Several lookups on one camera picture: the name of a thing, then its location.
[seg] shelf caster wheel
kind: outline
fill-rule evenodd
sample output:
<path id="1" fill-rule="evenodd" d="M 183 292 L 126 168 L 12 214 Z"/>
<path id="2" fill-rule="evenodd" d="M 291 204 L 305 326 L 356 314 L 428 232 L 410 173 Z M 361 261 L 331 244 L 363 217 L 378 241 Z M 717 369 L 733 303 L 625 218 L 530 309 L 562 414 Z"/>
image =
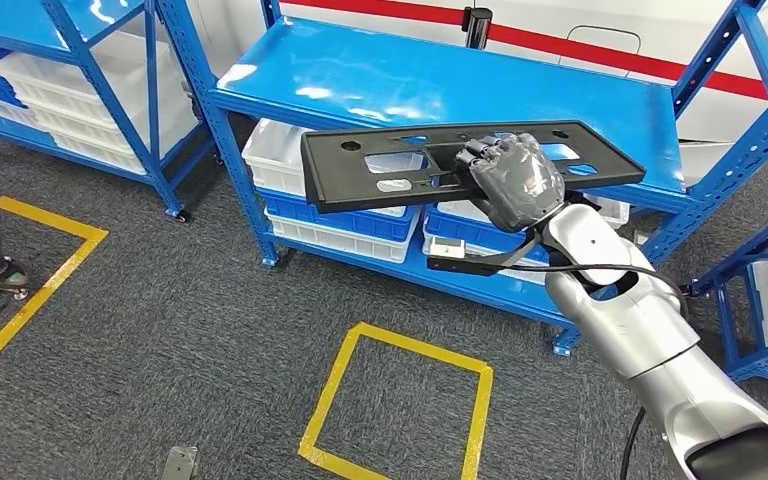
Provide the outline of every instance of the shelf caster wheel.
<path id="1" fill-rule="evenodd" d="M 175 215 L 175 221 L 178 223 L 190 223 L 193 220 L 193 216 L 186 210 L 181 210 L 178 215 Z"/>

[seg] metal bracket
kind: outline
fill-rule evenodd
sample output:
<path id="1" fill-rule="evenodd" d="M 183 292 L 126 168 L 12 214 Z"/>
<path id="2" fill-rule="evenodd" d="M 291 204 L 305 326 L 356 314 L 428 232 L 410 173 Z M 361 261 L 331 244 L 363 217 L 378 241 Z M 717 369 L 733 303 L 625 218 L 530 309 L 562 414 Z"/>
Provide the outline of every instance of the metal bracket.
<path id="1" fill-rule="evenodd" d="M 485 198 L 469 172 L 457 165 L 455 155 L 470 139 L 500 133 L 530 133 L 542 145 L 562 144 L 575 152 L 579 158 L 554 162 L 571 190 L 643 180 L 640 165 L 578 121 L 307 132 L 301 153 L 308 202 L 331 213 Z M 421 152 L 428 168 L 372 173 L 365 162 L 369 155 L 403 152 Z M 406 188 L 383 191 L 378 185 L 386 180 Z"/>
<path id="2" fill-rule="evenodd" d="M 172 447 L 160 480 L 193 480 L 198 475 L 198 448 Z"/>

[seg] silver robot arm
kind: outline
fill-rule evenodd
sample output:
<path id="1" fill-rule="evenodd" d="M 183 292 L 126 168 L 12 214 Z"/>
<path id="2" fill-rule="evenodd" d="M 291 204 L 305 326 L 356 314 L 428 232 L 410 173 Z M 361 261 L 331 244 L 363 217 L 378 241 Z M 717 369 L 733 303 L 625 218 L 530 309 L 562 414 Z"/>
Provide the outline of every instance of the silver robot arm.
<path id="1" fill-rule="evenodd" d="M 488 199 L 476 205 L 499 228 L 532 229 L 571 265 L 654 271 L 590 206 L 564 203 L 564 183 L 528 134 L 472 140 L 458 154 Z M 614 285 L 618 294 L 588 293 Z M 604 364 L 637 395 L 688 479 L 768 480 L 768 410 L 697 345 L 699 337 L 663 281 L 642 273 L 582 270 L 546 275 L 549 295 Z"/>

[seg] yellow tape square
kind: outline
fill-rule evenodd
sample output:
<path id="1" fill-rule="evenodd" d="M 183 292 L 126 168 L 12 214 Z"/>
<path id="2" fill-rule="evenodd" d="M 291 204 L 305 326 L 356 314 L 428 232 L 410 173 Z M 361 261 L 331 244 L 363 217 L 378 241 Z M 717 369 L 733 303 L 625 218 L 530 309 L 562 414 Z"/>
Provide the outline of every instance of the yellow tape square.
<path id="1" fill-rule="evenodd" d="M 0 352 L 7 343 L 19 333 L 37 310 L 48 300 L 63 282 L 69 278 L 78 266 L 95 250 L 95 247 L 107 236 L 107 231 L 77 222 L 75 220 L 51 213 L 33 205 L 22 203 L 8 197 L 0 198 L 0 207 L 6 212 L 28 218 L 48 227 L 75 235 L 84 239 L 84 243 L 66 260 L 54 275 L 28 299 L 22 308 L 0 330 Z"/>
<path id="2" fill-rule="evenodd" d="M 308 422 L 304 435 L 302 435 L 302 440 L 299 443 L 299 455 L 314 465 L 344 478 L 387 479 L 387 477 L 372 470 L 316 448 L 316 439 L 319 437 L 322 425 L 325 424 L 325 417 L 328 415 L 328 410 L 334 401 L 337 388 L 340 386 L 343 374 L 346 373 L 349 359 L 361 335 L 478 373 L 478 388 L 476 389 L 475 405 L 472 410 L 469 437 L 466 442 L 464 465 L 461 470 L 462 480 L 477 478 L 481 445 L 484 442 L 484 426 L 487 423 L 487 410 L 490 406 L 490 390 L 493 388 L 493 369 L 481 360 L 429 343 L 420 342 L 419 340 L 414 340 L 363 322 L 352 327 L 349 333 L 346 334 L 346 338 L 343 339 L 343 344 L 340 347 L 340 351 L 337 352 L 336 360 L 334 360 L 334 366 L 331 368 L 331 374 L 328 376 L 328 380 L 325 382 L 325 387 L 322 389 L 322 394 L 319 397 L 319 402 L 316 404 L 316 410 L 310 417 L 310 422 Z"/>

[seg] blue shelf surface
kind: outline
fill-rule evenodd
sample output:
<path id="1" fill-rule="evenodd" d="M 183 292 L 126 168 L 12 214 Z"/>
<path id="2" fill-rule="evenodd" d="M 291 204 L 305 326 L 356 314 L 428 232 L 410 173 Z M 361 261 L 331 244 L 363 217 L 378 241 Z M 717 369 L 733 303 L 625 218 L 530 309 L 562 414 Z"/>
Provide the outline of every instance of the blue shelf surface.
<path id="1" fill-rule="evenodd" d="M 647 171 L 599 195 L 672 212 L 693 202 L 662 85 L 282 17 L 211 95 L 227 110 L 323 130 L 581 120 Z"/>
<path id="2" fill-rule="evenodd" d="M 142 0 L 60 0 L 90 45 L 142 12 Z M 40 0 L 0 0 L 0 47 L 75 63 Z"/>
<path id="3" fill-rule="evenodd" d="M 181 139 L 172 149 L 169 150 L 166 158 L 161 161 L 161 166 L 166 166 L 176 155 L 178 155 L 183 150 L 187 142 L 189 142 L 189 140 L 191 140 L 193 136 L 203 128 L 204 125 L 199 124 L 195 129 L 187 134 L 187 136 Z M 153 185 L 151 178 L 147 175 L 141 175 L 139 173 L 123 170 L 121 168 L 99 162 L 98 160 L 92 159 L 90 157 L 86 157 L 84 155 L 60 148 L 56 143 L 54 143 L 54 139 L 51 138 L 51 135 L 48 133 L 28 127 L 26 125 L 22 125 L 20 123 L 13 122 L 3 117 L 0 117 L 0 137 L 4 137 L 16 144 L 47 153 L 55 157 L 60 157 L 75 163 L 79 163 L 81 165 L 85 165 L 87 167 L 95 168 L 107 173 L 112 173 L 114 175 L 125 177 L 140 183 Z M 194 154 L 194 157 L 200 158 L 201 155 L 203 155 L 207 148 L 209 148 L 212 144 L 213 142 L 211 139 L 203 142 L 202 145 L 200 145 L 196 150 L 197 153 Z M 192 168 L 191 163 L 193 162 L 187 162 L 188 168 L 182 167 L 182 170 L 189 171 L 189 168 Z"/>
<path id="4" fill-rule="evenodd" d="M 422 253 L 423 236 L 420 229 L 414 232 L 405 262 L 400 264 L 279 237 L 272 233 L 271 227 L 264 236 L 278 245 L 391 275 L 557 327 L 574 328 L 573 323 L 560 314 L 542 285 L 498 274 L 481 277 L 429 270 L 426 266 L 427 257 Z"/>

